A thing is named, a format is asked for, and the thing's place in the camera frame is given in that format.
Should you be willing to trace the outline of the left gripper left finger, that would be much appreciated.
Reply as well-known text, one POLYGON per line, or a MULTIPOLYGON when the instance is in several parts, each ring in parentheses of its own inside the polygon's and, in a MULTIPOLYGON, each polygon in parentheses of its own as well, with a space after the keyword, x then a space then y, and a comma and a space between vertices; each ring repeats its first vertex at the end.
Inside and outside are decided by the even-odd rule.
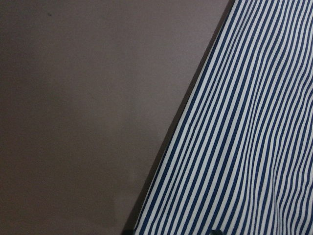
POLYGON ((124 230, 123 235, 133 235, 134 231, 133 230, 124 230))

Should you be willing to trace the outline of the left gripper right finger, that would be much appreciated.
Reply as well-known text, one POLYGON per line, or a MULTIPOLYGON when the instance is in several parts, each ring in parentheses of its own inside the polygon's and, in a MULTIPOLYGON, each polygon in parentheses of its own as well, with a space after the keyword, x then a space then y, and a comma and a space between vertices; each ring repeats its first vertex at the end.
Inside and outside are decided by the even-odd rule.
POLYGON ((214 229, 214 230, 211 230, 210 235, 223 235, 223 231, 214 229))

